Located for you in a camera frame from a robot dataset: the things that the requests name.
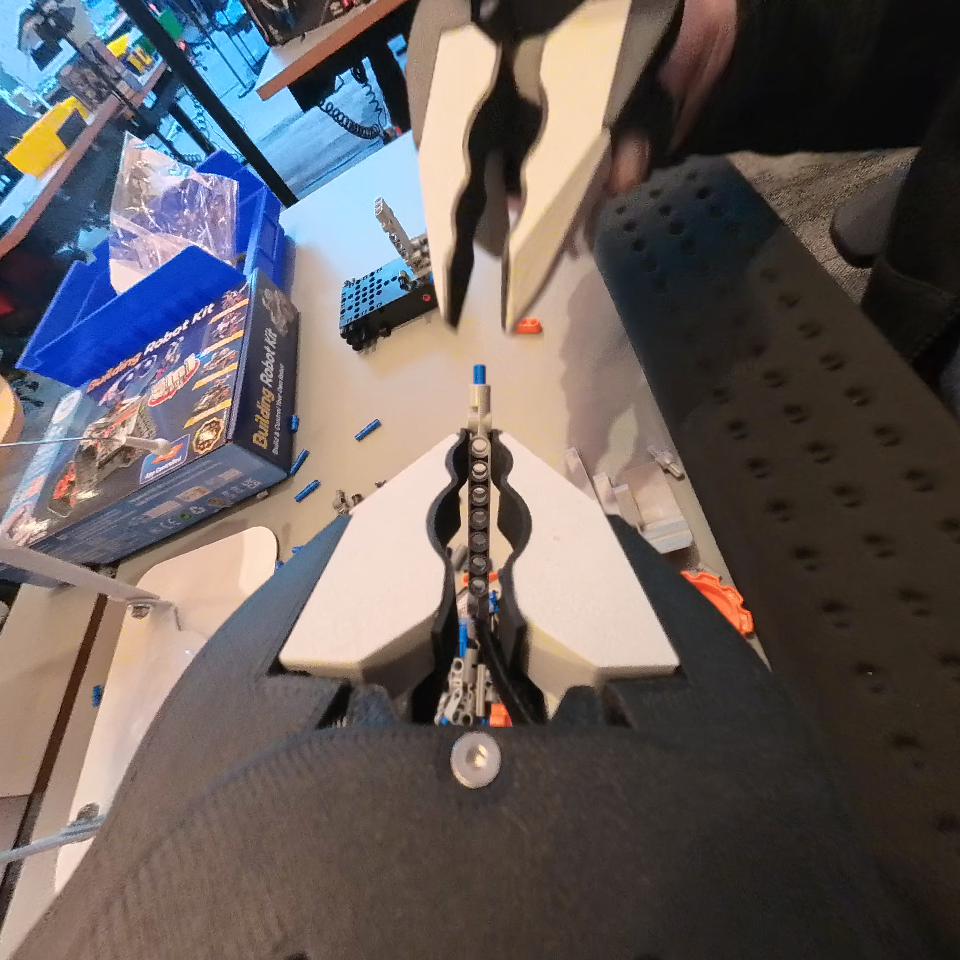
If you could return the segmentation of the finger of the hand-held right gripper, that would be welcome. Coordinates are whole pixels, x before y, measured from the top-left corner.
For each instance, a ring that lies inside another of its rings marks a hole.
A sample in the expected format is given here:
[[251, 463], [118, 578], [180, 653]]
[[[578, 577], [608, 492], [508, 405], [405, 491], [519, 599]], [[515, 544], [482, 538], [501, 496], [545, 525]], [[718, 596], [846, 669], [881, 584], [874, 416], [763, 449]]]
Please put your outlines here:
[[487, 205], [482, 115], [501, 61], [498, 43], [473, 21], [413, 23], [410, 112], [437, 305], [451, 329], [461, 323]]
[[622, 63], [633, 2], [583, 2], [511, 57], [540, 122], [520, 166], [522, 208], [504, 256], [503, 328], [514, 333], [549, 280], [609, 158], [611, 128], [636, 84]]

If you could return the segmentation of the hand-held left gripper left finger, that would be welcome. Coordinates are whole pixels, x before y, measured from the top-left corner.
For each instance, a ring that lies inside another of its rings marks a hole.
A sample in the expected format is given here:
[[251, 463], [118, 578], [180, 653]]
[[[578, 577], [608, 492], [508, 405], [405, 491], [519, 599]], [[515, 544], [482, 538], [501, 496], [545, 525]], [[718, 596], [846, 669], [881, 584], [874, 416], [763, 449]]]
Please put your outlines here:
[[444, 438], [354, 508], [278, 664], [291, 675], [378, 687], [436, 724], [458, 652], [454, 566], [468, 436]]

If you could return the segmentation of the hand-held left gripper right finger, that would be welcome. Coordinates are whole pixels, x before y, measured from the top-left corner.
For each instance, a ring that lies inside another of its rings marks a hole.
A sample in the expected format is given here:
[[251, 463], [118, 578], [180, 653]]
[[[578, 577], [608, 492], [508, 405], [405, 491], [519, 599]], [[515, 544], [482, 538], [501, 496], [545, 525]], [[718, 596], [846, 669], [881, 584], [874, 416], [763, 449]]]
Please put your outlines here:
[[543, 696], [547, 717], [572, 688], [674, 675], [679, 656], [595, 495], [510, 434], [498, 439], [529, 531], [510, 556], [525, 625], [520, 671]]

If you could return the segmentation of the grey and black beam assembly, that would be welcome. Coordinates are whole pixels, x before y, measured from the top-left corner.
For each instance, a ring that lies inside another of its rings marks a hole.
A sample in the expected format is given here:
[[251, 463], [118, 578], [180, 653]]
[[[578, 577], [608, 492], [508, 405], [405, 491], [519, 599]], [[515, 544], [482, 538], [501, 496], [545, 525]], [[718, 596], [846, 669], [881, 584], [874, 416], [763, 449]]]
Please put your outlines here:
[[488, 436], [471, 437], [467, 475], [467, 607], [472, 617], [490, 615], [490, 578], [494, 570], [491, 558], [491, 455]]

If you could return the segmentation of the person's right forearm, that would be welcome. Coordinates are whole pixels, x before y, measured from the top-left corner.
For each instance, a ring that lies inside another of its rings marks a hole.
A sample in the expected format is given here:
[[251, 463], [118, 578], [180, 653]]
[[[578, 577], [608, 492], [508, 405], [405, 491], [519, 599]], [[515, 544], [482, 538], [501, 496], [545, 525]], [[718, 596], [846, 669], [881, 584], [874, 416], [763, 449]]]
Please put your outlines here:
[[958, 2], [736, 3], [733, 52], [681, 153], [918, 147], [958, 86]]

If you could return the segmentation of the person's right hand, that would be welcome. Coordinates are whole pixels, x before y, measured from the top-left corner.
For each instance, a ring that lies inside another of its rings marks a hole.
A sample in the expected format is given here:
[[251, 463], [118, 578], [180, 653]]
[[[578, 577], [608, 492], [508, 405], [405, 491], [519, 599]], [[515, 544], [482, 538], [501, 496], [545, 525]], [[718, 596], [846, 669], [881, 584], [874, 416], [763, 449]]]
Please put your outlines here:
[[723, 76], [737, 32], [737, 2], [683, 2], [655, 73], [644, 74], [614, 128], [607, 195], [631, 192], [653, 167], [679, 156]]

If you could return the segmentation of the grey curved panel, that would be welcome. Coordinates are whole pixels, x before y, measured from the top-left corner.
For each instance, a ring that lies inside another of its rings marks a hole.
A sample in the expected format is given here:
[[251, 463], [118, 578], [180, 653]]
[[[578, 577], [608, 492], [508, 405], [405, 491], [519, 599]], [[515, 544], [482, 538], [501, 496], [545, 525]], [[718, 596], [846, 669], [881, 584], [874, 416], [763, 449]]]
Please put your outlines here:
[[646, 462], [612, 482], [614, 503], [622, 519], [633, 526], [661, 555], [693, 546], [693, 534], [668, 474], [656, 462]]

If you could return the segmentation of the orange gear wheel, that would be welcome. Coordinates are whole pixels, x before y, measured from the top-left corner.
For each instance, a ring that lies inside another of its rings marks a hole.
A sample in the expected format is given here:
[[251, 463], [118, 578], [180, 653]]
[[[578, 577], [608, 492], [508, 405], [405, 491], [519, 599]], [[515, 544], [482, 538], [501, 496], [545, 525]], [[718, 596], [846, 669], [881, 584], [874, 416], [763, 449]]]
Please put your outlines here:
[[738, 633], [748, 638], [755, 633], [752, 613], [742, 594], [721, 577], [707, 570], [683, 570], [681, 575], [704, 596]]

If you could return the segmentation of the white book stand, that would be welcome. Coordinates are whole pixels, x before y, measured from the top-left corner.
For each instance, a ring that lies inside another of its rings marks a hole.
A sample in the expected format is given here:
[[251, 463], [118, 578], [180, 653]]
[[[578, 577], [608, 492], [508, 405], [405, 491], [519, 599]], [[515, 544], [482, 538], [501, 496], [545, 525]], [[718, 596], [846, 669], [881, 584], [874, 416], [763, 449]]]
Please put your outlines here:
[[[183, 549], [134, 574], [135, 588], [162, 604], [137, 619], [124, 601], [72, 584], [22, 585], [2, 625], [2, 850], [15, 840], [31, 795], [42, 792], [43, 759], [92, 618], [119, 628], [118, 650], [83, 678], [78, 704], [93, 720], [93, 745], [81, 747], [79, 786], [67, 790], [66, 814], [84, 803], [105, 812], [163, 699], [207, 640], [274, 573], [275, 534], [264, 526], [214, 534], [210, 545]], [[91, 692], [102, 685], [102, 703]]]

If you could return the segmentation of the black perforated block assembly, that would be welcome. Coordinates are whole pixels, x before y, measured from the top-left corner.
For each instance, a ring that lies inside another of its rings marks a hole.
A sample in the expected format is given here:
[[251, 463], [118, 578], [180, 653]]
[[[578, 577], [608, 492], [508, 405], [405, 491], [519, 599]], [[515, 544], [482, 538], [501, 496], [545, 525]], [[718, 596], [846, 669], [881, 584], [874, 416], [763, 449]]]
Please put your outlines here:
[[437, 307], [427, 234], [411, 237], [384, 198], [374, 214], [397, 258], [342, 285], [340, 336], [356, 353]]

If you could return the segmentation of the black steel column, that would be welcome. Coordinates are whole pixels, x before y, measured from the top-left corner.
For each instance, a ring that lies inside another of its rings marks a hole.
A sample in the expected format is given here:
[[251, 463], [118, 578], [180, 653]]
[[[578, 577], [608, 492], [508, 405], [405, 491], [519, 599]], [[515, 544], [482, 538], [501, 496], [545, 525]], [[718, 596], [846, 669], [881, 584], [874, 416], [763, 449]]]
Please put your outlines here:
[[217, 94], [191, 64], [186, 53], [180, 49], [174, 37], [156, 18], [150, 6], [143, 1], [120, 1], [119, 6], [133, 21], [135, 26], [147, 37], [152, 46], [172, 70], [187, 90], [210, 115], [226, 138], [240, 153], [246, 164], [258, 174], [263, 183], [279, 199], [283, 208], [293, 207], [298, 198], [278, 173], [256, 143], [230, 110], [222, 103]]

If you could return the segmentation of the black perforated edge pad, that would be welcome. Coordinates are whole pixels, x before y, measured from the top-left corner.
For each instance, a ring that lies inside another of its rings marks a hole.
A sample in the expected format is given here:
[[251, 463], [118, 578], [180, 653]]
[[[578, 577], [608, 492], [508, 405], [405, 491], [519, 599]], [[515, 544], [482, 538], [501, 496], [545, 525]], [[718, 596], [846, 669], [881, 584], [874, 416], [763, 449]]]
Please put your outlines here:
[[958, 958], [958, 421], [724, 158], [615, 200], [595, 257], [774, 673]]

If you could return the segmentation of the clear plastic bag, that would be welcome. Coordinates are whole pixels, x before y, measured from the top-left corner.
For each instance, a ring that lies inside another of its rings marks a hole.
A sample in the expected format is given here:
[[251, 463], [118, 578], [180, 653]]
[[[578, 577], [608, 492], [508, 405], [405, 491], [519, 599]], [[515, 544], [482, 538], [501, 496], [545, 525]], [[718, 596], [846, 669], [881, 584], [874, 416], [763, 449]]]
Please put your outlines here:
[[130, 133], [113, 190], [109, 279], [122, 295], [195, 247], [237, 263], [239, 183], [198, 172]]

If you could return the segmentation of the blue plastic bin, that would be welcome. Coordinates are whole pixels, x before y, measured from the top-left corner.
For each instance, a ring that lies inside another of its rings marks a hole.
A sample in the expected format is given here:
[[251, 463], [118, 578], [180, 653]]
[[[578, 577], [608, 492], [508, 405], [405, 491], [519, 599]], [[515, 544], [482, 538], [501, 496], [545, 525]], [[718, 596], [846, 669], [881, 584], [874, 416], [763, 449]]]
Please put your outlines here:
[[118, 293], [111, 280], [110, 244], [103, 241], [90, 262], [76, 262], [67, 271], [20, 357], [20, 370], [79, 388], [257, 271], [282, 286], [287, 236], [280, 199], [223, 150], [201, 163], [198, 172], [238, 184], [236, 246], [242, 263], [229, 266], [192, 247]]

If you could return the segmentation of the yellow bin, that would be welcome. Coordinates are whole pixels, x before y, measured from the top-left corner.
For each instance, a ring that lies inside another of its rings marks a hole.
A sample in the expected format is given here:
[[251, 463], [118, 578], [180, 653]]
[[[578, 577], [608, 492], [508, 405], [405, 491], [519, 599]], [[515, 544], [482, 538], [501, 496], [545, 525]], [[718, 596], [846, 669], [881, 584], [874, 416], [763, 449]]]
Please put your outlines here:
[[5, 161], [18, 173], [42, 178], [88, 127], [89, 111], [76, 97], [56, 104], [6, 152]]

